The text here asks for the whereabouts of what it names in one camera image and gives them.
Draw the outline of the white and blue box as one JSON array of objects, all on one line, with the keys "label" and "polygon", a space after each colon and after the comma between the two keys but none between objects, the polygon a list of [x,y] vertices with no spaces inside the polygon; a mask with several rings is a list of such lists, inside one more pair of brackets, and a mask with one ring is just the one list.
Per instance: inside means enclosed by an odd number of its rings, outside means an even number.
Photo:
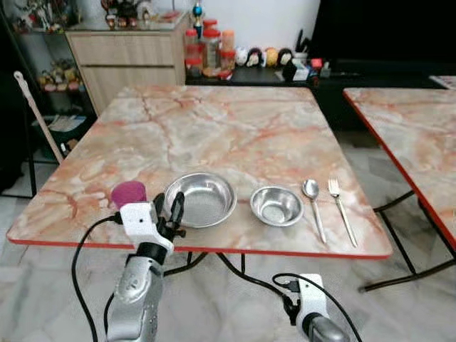
[{"label": "white and blue box", "polygon": [[282,78],[286,82],[306,81],[310,74],[311,68],[307,65],[287,64],[282,68]]}]

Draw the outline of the large steel bowl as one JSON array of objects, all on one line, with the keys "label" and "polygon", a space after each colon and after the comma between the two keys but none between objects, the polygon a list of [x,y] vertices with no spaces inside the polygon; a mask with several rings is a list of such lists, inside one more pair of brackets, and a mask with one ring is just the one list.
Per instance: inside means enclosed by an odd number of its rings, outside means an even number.
[{"label": "large steel bowl", "polygon": [[180,224],[189,228],[206,228],[221,224],[235,207],[237,195],[228,180],[211,172],[195,172],[180,176],[166,186],[166,213],[179,193],[185,196]]}]

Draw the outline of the magenta plastic cup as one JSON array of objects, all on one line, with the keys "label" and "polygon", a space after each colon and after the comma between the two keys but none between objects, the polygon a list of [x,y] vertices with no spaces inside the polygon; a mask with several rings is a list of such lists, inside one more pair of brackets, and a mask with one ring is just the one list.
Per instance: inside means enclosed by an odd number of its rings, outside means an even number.
[{"label": "magenta plastic cup", "polygon": [[116,206],[116,209],[121,209],[128,203],[147,202],[146,186],[139,180],[127,180],[114,186],[110,193],[111,201]]}]

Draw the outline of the orange-lidded plastic jar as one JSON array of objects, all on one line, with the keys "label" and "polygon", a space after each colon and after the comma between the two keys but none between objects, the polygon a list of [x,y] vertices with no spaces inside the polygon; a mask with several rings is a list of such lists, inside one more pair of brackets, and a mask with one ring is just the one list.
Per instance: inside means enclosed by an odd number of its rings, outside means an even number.
[{"label": "orange-lidded plastic jar", "polygon": [[232,30],[224,30],[221,32],[221,46],[219,46],[219,67],[222,71],[231,71],[236,59],[235,33]]}]

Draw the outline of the dark figurines on cabinet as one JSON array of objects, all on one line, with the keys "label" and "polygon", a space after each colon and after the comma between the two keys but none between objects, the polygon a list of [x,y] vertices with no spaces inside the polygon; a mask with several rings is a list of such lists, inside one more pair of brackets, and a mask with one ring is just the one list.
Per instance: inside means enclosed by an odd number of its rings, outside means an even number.
[{"label": "dark figurines on cabinet", "polygon": [[100,0],[105,23],[110,29],[136,29],[149,25],[155,16],[151,0]]}]

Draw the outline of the marble-pattern folding table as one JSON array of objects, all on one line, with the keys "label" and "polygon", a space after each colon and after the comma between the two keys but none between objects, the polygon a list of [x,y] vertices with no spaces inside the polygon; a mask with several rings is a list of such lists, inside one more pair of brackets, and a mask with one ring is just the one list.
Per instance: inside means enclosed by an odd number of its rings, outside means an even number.
[{"label": "marble-pattern folding table", "polygon": [[410,191],[374,209],[389,232],[385,213],[415,196],[421,212],[450,253],[450,259],[425,271],[364,284],[361,292],[415,282],[456,264],[456,90],[348,87],[344,95],[405,178]]},{"label": "marble-pattern folding table", "polygon": [[[0,238],[13,247],[75,247],[89,224],[115,209],[110,193],[139,180],[150,195],[180,176],[211,172],[228,180],[237,207],[221,224],[189,228],[177,251],[237,255],[251,273],[251,255],[387,260],[390,238],[346,159],[336,135],[306,88],[124,88]],[[264,186],[302,195],[307,179],[338,179],[358,240],[352,247],[335,201],[318,195],[328,242],[317,232],[309,201],[294,225],[269,226],[254,216],[251,194]]]}]

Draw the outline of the steel spoon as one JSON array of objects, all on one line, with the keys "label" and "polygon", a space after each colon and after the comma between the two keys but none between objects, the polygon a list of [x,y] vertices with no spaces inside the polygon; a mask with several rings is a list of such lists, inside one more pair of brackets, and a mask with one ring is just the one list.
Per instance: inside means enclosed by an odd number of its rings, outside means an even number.
[{"label": "steel spoon", "polygon": [[323,221],[319,211],[318,204],[318,195],[319,195],[319,186],[318,182],[314,179],[307,179],[301,186],[303,194],[309,198],[311,202],[311,207],[313,210],[313,217],[315,217],[315,225],[317,227],[317,232],[323,244],[328,242],[328,237],[326,236],[326,230],[323,228]]}]

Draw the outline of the black-haired doll figurine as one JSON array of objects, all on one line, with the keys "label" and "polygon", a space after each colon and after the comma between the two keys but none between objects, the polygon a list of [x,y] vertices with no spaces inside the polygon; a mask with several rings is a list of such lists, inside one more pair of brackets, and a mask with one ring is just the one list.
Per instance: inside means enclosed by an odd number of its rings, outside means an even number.
[{"label": "black-haired doll figurine", "polygon": [[288,65],[294,58],[294,52],[289,48],[283,48],[278,52],[276,64],[278,66]]},{"label": "black-haired doll figurine", "polygon": [[260,48],[251,48],[248,50],[246,66],[253,68],[254,66],[263,66],[264,52]]}]

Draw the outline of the wooden stick with white tip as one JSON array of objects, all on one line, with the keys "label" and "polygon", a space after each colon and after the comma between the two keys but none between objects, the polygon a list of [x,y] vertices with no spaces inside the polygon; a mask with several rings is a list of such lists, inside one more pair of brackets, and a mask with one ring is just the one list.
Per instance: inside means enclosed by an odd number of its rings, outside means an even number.
[{"label": "wooden stick with white tip", "polygon": [[52,136],[52,134],[50,133],[50,130],[48,128],[48,125],[46,124],[46,121],[43,120],[43,116],[40,113],[39,109],[37,108],[35,98],[33,98],[33,95],[30,91],[29,85],[26,82],[26,79],[24,78],[21,71],[14,71],[13,77],[14,77],[14,79],[16,79],[16,82],[19,85],[19,88],[21,89],[28,106],[31,108],[31,111],[33,112],[33,116],[35,116],[36,122],[37,122],[37,124],[39,124],[39,127],[41,128],[43,136],[45,136],[46,141],[48,141],[48,146],[50,147],[50,150],[54,154],[56,162],[62,163],[64,160],[63,154],[62,154],[61,150],[58,149],[58,144],[56,144],[56,141],[55,141],[54,137]]}]

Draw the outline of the steel fork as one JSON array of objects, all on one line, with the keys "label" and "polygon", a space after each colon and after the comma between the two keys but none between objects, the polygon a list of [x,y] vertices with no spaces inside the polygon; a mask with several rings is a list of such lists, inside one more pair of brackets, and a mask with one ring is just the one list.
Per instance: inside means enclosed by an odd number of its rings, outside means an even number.
[{"label": "steel fork", "polygon": [[341,198],[341,189],[338,179],[328,180],[328,192],[333,197],[333,201],[335,201],[336,206],[338,206],[339,214],[341,215],[342,221],[344,222],[346,234],[348,234],[352,247],[358,247],[358,240],[356,240],[355,232],[351,226],[351,221],[349,221],[348,215],[346,214],[346,208]]}]

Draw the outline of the black television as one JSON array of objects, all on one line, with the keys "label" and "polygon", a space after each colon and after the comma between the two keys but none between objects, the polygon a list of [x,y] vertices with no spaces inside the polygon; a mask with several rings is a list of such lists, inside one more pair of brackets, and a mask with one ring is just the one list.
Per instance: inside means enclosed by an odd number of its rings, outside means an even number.
[{"label": "black television", "polygon": [[454,64],[454,25],[450,0],[321,0],[309,54]]}]

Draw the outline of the white pen holder cup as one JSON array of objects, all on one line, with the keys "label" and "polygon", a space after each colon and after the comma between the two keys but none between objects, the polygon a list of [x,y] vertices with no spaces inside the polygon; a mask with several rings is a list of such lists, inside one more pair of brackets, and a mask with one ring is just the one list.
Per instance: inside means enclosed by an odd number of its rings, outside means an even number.
[{"label": "white pen holder cup", "polygon": [[305,30],[299,30],[299,35],[294,43],[294,61],[305,62],[307,53],[309,52],[310,38],[305,35]]}]

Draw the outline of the tall red-lidded plastic jar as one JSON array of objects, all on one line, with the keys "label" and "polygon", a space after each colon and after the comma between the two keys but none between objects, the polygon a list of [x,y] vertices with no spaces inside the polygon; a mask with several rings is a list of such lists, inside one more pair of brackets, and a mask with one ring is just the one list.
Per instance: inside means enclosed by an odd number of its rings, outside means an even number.
[{"label": "tall red-lidded plastic jar", "polygon": [[202,61],[204,69],[213,69],[219,63],[219,45],[222,32],[219,31],[217,19],[202,20]]}]

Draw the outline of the blue ornament on stand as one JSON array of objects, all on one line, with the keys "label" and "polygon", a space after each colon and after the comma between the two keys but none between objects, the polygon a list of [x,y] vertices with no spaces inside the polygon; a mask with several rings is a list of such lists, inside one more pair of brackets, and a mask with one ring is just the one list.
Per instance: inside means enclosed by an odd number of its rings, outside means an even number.
[{"label": "blue ornament on stand", "polygon": [[203,6],[202,0],[195,0],[191,9],[192,28],[195,30],[196,37],[201,38],[203,32]]}]

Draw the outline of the light wooden drawer cabinet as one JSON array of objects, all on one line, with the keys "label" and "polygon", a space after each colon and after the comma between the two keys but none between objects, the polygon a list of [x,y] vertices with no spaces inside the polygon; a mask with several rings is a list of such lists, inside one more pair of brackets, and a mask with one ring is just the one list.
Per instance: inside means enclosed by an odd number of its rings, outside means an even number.
[{"label": "light wooden drawer cabinet", "polygon": [[170,22],[113,30],[104,21],[84,21],[65,32],[95,113],[127,87],[183,86],[190,27],[185,11]]}]

